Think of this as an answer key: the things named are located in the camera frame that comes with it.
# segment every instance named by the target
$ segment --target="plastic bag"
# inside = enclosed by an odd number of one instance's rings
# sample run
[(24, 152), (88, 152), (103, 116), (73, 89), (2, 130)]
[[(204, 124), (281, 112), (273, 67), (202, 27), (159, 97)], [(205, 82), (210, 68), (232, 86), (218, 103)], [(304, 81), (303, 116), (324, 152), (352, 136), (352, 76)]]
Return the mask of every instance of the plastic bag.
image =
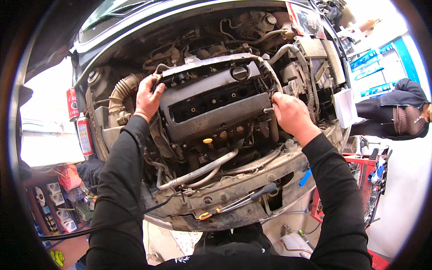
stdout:
[(313, 35), (316, 38), (326, 38), (319, 13), (288, 2), (286, 2), (286, 7), (289, 18), (299, 35)]
[(63, 166), (60, 169), (58, 181), (67, 191), (70, 191), (72, 188), (79, 187), (83, 182), (79, 177), (74, 164)]

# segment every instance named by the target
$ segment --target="screwdriver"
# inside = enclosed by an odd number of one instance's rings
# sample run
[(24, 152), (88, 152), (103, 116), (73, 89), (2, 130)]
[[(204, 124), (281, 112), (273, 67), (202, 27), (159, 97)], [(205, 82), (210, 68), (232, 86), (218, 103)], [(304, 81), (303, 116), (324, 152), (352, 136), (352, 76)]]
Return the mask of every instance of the screwdriver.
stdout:
[(254, 200), (258, 199), (259, 197), (263, 196), (264, 194), (268, 194), (268, 193), (272, 193), (272, 192), (276, 192), (276, 191), (277, 191), (276, 184), (274, 182), (268, 183), (267, 185), (265, 185), (257, 193), (251, 192), (250, 194), (246, 195), (245, 197), (243, 197), (243, 198), (241, 198), (241, 199), (233, 202), (232, 204), (227, 205), (227, 206), (225, 206), (225, 207), (223, 207), (221, 209), (216, 208), (215, 210), (211, 210), (209, 212), (205, 212), (204, 214), (200, 215), (199, 219), (200, 220), (205, 220), (205, 219), (207, 219), (207, 218), (209, 218), (209, 217), (211, 217), (213, 215), (237, 209), (237, 208), (245, 205), (247, 202), (254, 201)]

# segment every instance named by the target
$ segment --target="black cable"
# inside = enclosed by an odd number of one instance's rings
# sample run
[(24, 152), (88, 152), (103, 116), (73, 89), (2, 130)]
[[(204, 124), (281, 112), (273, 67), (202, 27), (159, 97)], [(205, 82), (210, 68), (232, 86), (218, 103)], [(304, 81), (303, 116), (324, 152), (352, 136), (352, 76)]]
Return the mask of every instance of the black cable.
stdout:
[(177, 191), (176, 193), (170, 195), (168, 197), (168, 199), (166, 199), (166, 201), (164, 201), (163, 203), (160, 203), (158, 205), (150, 207), (149, 209), (146, 209), (144, 212), (142, 212), (141, 214), (139, 214), (137, 216), (130, 216), (127, 219), (124, 219), (124, 220), (121, 220), (121, 221), (116, 221), (116, 222), (113, 222), (113, 223), (100, 225), (100, 226), (93, 227), (93, 228), (86, 229), (86, 230), (82, 230), (82, 231), (79, 231), (79, 232), (71, 232), (71, 233), (67, 233), (67, 234), (64, 234), (64, 235), (40, 235), (39, 239), (41, 241), (59, 241), (59, 240), (65, 240), (65, 239), (74, 238), (74, 237), (78, 237), (78, 236), (82, 236), (82, 235), (87, 235), (89, 233), (96, 232), (96, 231), (99, 231), (99, 230), (103, 230), (103, 229), (106, 229), (106, 228), (111, 227), (111, 226), (116, 226), (116, 225), (122, 224), (122, 223), (124, 223), (126, 221), (129, 221), (129, 220), (132, 220), (132, 219), (141, 218), (142, 215), (144, 215), (145, 213), (148, 213), (150, 211), (153, 211), (154, 209), (157, 209), (159, 207), (162, 207), (162, 206), (166, 205), (175, 195), (177, 195), (179, 193), (180, 193), (180, 191)]
[(308, 232), (308, 233), (304, 233), (305, 235), (309, 235), (309, 234), (311, 234), (311, 233), (313, 233), (313, 232), (315, 232), (317, 229), (318, 229), (318, 227), (321, 225), (321, 223), (318, 223), (318, 226), (312, 231), (312, 232)]

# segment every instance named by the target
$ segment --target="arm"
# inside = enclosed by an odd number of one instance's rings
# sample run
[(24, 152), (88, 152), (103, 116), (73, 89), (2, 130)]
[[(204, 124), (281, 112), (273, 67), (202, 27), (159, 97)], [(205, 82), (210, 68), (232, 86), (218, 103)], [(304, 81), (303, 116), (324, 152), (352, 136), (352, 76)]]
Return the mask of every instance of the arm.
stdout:
[[(150, 93), (155, 81), (155, 77), (149, 76), (140, 83), (137, 112), (121, 129), (101, 171), (92, 226), (124, 220), (141, 212), (139, 201), (144, 142), (149, 135), (148, 121), (157, 111), (165, 89), (161, 84), (154, 94)], [(145, 265), (142, 218), (90, 234), (88, 269), (130, 269)]]
[(370, 269), (360, 192), (345, 159), (312, 123), (301, 100), (275, 93), (273, 102), (279, 125), (303, 147), (323, 204), (311, 260), (324, 269)]
[(426, 101), (428, 100), (420, 84), (408, 78), (402, 79), (399, 82), (397, 82), (397, 84), (394, 86), (394, 89), (410, 92), (412, 94), (415, 94), (418, 97), (423, 98)]

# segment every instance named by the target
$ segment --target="person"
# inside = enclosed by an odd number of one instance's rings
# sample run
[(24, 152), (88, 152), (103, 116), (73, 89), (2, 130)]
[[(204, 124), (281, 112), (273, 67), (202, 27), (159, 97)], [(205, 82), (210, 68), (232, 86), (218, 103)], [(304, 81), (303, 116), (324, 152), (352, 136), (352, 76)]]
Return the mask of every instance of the person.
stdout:
[(356, 104), (359, 117), (366, 118), (351, 126), (350, 136), (370, 135), (391, 140), (424, 138), (429, 131), (432, 104), (420, 84), (405, 78), (394, 90)]
[[(109, 154), (100, 174), (92, 226), (140, 216), (143, 148), (148, 122), (165, 89), (151, 93), (155, 76), (139, 85), (137, 108)], [(235, 228), (234, 233), (203, 233), (193, 255), (171, 259), (157, 269), (370, 269), (364, 210), (357, 183), (345, 159), (309, 118), (306, 105), (281, 93), (272, 96), (280, 127), (296, 137), (308, 158), (325, 213), (321, 235), (310, 260), (274, 255), (261, 224)], [(148, 269), (142, 218), (93, 232), (89, 237), (87, 269)]]

